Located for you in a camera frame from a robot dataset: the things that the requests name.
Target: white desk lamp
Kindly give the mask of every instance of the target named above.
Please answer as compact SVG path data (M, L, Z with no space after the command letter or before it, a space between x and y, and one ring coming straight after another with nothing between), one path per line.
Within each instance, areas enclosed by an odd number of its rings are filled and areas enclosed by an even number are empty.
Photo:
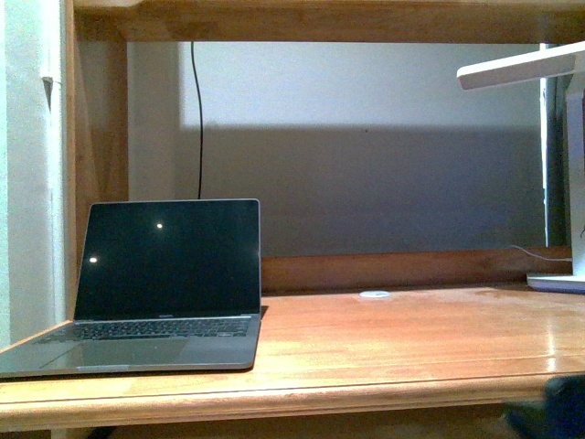
M538 291L585 294L585 41L462 67L457 78L464 90L470 90L569 74L573 75L567 89L573 275L529 274L527 280Z

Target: wooden frame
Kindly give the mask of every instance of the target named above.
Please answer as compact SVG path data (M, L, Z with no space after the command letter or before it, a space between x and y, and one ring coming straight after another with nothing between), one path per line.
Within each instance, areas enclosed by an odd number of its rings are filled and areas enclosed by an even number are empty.
M585 39L585 2L581 0L68 0L68 11L71 292L75 291L90 204L128 198L126 41L570 43ZM419 264L420 258L431 263ZM519 280L536 264L518 251L307 261L266 261L266 291L382 281L420 285ZM482 273L486 261L492 261L487 264L494 269L490 273ZM389 262L402 267L402 274L387 270ZM438 263L441 275L434 268ZM315 274L311 268L315 266L329 267L322 273L331 275ZM347 268L357 266L368 268ZM545 268L570 270L568 264ZM74 300L70 294L70 307Z

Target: open laptop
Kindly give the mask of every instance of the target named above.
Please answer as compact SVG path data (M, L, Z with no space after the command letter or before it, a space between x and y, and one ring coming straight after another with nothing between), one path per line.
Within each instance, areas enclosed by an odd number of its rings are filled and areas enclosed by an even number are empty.
M91 207L74 320L0 354L0 377L249 369L261 323L260 203Z

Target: power cord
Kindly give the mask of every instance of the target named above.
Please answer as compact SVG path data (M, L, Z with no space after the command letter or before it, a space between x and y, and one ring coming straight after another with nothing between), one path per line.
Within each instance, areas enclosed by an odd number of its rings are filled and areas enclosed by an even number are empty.
M512 247L513 249L518 249L518 250L526 253L527 255L532 256L533 258L540 259L542 261L551 261L551 262L572 262L573 261L572 258L547 258L546 256L542 256L540 254L530 252L527 249L524 249L518 245L511 245L510 247Z
M195 67L195 41L191 41L191 67L197 88L197 102L199 104L199 186L197 188L197 199L201 199L201 187L203 186L203 104L201 103L201 90Z

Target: wooden panel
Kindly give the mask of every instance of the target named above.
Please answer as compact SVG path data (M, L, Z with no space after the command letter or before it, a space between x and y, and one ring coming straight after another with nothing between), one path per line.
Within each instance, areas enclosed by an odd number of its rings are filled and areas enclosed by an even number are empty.
M525 285L263 299L254 369L0 383L0 429L500 403L585 372L585 305Z
M517 439L499 405L118 427L111 439Z
M0 433L0 439L52 439L51 432L40 430L37 432Z
M570 43L581 0L75 0L83 36L131 41Z
M532 250L548 258L570 257L566 247ZM527 273L571 273L571 264L539 260L513 248L264 258L262 291L524 282Z
M68 52L69 230L74 242L70 308L91 204L128 199L126 43L79 41L72 33Z

